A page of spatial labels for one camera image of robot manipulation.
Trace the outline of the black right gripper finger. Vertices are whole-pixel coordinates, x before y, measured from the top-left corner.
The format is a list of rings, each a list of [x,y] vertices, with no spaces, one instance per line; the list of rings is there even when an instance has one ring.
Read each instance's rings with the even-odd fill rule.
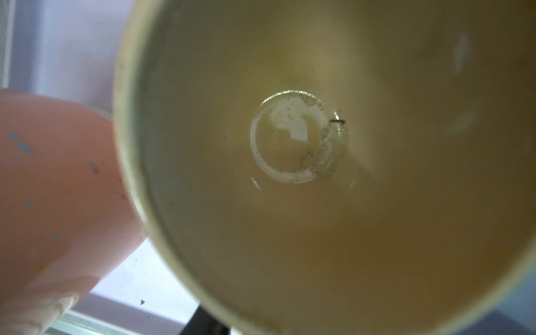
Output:
[[[230,335],[230,328],[199,306],[180,335]]]

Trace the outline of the orange ceramic mug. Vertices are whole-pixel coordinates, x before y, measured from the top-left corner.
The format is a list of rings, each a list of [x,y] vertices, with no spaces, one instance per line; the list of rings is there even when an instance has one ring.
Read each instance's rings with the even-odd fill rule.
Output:
[[[110,114],[2,89],[1,333],[43,333],[143,240]]]

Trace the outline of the yellow ceramic mug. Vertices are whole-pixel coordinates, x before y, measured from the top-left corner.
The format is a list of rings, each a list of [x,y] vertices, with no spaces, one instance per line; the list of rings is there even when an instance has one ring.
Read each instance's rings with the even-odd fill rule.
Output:
[[[245,334],[453,334],[535,267],[534,1],[137,1],[129,198]]]

